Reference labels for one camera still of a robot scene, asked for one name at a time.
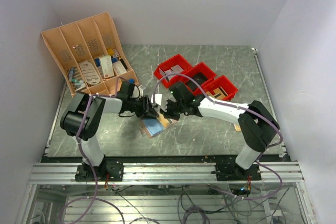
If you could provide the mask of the red bin with black cards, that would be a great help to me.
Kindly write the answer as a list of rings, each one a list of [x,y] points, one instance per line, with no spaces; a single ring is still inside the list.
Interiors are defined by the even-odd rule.
[[[217,74],[204,62],[198,63],[192,68],[186,70],[184,75],[192,78],[202,88],[204,88],[206,84],[212,82],[217,76]],[[184,83],[194,95],[201,93],[197,85],[190,79],[180,76],[179,81]]]

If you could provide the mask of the red bin with white cards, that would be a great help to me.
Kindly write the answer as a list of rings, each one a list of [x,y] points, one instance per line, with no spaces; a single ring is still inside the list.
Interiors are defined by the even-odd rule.
[[[190,69],[192,65],[180,54],[177,54],[170,59],[160,63],[154,71],[154,76],[160,80],[164,76],[173,73],[184,73]],[[169,88],[171,85],[178,81],[179,76],[171,75],[165,77],[161,83],[165,88]]]

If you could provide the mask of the red bin with gold cards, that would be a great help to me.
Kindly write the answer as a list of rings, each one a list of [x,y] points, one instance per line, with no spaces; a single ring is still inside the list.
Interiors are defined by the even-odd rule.
[[[223,101],[230,101],[238,92],[238,88],[224,75],[204,85],[203,90],[210,97]]]

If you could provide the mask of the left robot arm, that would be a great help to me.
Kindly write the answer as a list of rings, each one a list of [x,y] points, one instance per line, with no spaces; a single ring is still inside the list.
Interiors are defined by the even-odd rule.
[[[92,182],[123,179],[123,165],[109,161],[99,146],[96,133],[103,113],[122,115],[131,112],[141,119],[156,119],[159,114],[147,95],[133,96],[139,89],[134,83],[122,81],[120,90],[114,95],[86,94],[77,92],[60,120],[60,127],[77,142],[82,163],[77,167],[75,181]]]

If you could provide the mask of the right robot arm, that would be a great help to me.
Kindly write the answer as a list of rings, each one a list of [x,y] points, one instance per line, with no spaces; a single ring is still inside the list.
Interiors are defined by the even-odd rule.
[[[206,93],[194,95],[182,82],[169,88],[174,100],[167,100],[161,94],[152,95],[166,119],[179,120],[180,115],[195,115],[200,118],[215,118],[238,125],[245,144],[231,167],[236,179],[244,179],[250,173],[250,167],[280,131],[280,126],[266,107],[259,101],[232,103],[209,97]]]

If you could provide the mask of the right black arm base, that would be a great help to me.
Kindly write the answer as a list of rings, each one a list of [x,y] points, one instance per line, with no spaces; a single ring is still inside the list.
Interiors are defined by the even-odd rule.
[[[261,180],[259,166],[253,164],[249,169],[243,169],[235,162],[216,163],[215,170],[211,171],[217,181],[255,181]]]

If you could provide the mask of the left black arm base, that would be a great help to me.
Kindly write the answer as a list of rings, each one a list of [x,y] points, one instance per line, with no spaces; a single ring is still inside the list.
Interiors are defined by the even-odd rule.
[[[121,182],[123,179],[124,166],[113,161],[103,162],[101,166],[94,167],[97,181]],[[77,182],[94,182],[94,174],[88,164],[82,163],[77,167],[75,174]]]

